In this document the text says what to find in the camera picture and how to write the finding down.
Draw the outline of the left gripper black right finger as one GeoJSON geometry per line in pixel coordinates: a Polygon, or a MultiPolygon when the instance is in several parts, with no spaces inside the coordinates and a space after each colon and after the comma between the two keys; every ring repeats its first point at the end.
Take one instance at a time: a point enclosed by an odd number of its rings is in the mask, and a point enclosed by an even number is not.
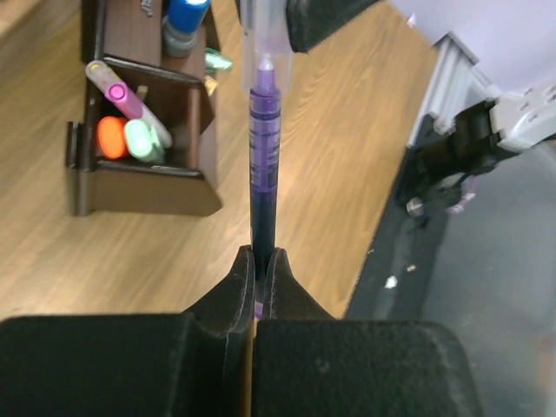
{"type": "Polygon", "coordinates": [[[479,416],[455,334],[426,321],[337,320],[277,249],[253,351],[255,416],[479,416]]]}

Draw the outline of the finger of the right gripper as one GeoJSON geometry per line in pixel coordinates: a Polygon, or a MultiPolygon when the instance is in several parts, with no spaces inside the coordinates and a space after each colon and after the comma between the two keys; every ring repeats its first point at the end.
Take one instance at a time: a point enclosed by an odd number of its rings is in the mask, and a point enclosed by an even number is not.
{"type": "Polygon", "coordinates": [[[308,53],[378,0],[287,0],[286,21],[294,53],[308,53]]]}

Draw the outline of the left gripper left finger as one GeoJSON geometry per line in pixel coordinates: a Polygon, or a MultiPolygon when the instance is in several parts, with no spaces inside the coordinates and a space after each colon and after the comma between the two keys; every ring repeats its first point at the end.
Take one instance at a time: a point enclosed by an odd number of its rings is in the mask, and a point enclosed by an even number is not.
{"type": "Polygon", "coordinates": [[[179,313],[22,315],[1,323],[4,416],[242,416],[255,263],[179,313]]]}

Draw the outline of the small clear tube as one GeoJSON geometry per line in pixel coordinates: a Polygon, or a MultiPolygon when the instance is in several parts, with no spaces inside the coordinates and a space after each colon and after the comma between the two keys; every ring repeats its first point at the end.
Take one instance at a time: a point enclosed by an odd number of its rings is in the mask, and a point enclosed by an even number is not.
{"type": "Polygon", "coordinates": [[[262,61],[270,61],[275,84],[281,92],[289,90],[293,51],[288,38],[287,2],[282,0],[241,0],[238,3],[242,25],[242,84],[248,92],[256,81],[262,61]]]}

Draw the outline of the purple thin pen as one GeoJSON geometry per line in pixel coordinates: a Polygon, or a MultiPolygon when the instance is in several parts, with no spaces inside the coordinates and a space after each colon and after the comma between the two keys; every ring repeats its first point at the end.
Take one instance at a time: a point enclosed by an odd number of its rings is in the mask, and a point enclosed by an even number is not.
{"type": "Polygon", "coordinates": [[[275,66],[263,58],[249,92],[249,180],[251,248],[255,258],[255,318],[262,316],[264,280],[275,250],[281,140],[281,92],[275,66]]]}

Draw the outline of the blue small bottle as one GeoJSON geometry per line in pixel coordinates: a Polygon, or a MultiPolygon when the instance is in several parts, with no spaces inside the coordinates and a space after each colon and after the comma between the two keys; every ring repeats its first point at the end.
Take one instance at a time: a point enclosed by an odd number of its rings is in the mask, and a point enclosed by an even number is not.
{"type": "Polygon", "coordinates": [[[190,54],[210,4],[210,0],[169,1],[162,20],[163,48],[169,56],[183,58],[190,54]]]}

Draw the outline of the mint green highlighter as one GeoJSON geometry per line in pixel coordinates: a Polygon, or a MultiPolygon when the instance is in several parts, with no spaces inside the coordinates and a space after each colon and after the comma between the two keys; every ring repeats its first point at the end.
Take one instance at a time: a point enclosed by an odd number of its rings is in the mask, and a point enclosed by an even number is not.
{"type": "Polygon", "coordinates": [[[138,161],[150,164],[164,162],[164,149],[155,129],[139,119],[129,120],[124,127],[129,153],[138,161]]]}

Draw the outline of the pink red pen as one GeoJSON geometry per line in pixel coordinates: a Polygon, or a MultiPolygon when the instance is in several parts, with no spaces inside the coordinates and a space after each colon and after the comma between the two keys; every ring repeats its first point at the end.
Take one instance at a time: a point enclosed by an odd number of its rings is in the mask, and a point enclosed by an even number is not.
{"type": "Polygon", "coordinates": [[[85,67],[85,74],[125,117],[145,122],[155,129],[159,142],[165,149],[172,146],[172,137],[166,127],[104,61],[89,62],[85,67]]]}

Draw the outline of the orange black highlighter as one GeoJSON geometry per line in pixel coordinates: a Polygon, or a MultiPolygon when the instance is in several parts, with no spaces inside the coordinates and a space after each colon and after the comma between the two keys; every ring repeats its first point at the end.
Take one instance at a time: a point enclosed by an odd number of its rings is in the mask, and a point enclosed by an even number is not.
{"type": "Polygon", "coordinates": [[[125,142],[123,117],[105,116],[97,124],[96,137],[104,157],[115,160],[129,155],[125,142]]]}

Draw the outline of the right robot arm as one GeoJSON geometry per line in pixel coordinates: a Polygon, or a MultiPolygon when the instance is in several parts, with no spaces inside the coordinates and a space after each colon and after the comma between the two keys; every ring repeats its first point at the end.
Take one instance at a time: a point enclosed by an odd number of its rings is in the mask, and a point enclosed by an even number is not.
{"type": "MultiPolygon", "coordinates": [[[[287,1],[293,52],[307,53],[374,5],[373,1],[287,1]]],[[[555,135],[555,84],[505,94],[462,110],[453,131],[414,149],[403,171],[414,184],[434,185],[461,174],[481,175],[555,135]]]]}

